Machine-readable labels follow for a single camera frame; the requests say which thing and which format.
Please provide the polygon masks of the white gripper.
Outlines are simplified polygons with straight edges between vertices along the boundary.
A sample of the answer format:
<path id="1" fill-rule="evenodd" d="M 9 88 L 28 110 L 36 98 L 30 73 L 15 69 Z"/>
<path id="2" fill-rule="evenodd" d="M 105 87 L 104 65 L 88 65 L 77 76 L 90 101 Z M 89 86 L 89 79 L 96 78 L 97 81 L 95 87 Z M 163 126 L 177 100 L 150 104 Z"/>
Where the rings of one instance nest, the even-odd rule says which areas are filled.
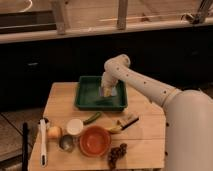
<path id="1" fill-rule="evenodd" d="M 101 86 L 104 87 L 104 97 L 112 96 L 113 87 L 118 83 L 118 80 L 111 76 L 109 73 L 104 72 L 102 75 Z"/>

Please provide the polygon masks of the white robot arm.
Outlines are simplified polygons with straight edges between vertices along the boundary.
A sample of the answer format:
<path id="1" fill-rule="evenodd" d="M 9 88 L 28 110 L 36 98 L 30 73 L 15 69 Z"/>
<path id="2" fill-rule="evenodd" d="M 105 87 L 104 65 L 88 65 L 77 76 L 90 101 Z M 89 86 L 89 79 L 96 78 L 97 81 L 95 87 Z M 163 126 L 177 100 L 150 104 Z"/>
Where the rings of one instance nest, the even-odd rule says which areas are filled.
<path id="1" fill-rule="evenodd" d="M 213 171 L 213 99 L 199 90 L 180 90 L 130 69 L 121 54 L 104 63 L 105 97 L 117 82 L 128 83 L 160 106 L 166 117 L 164 171 Z"/>

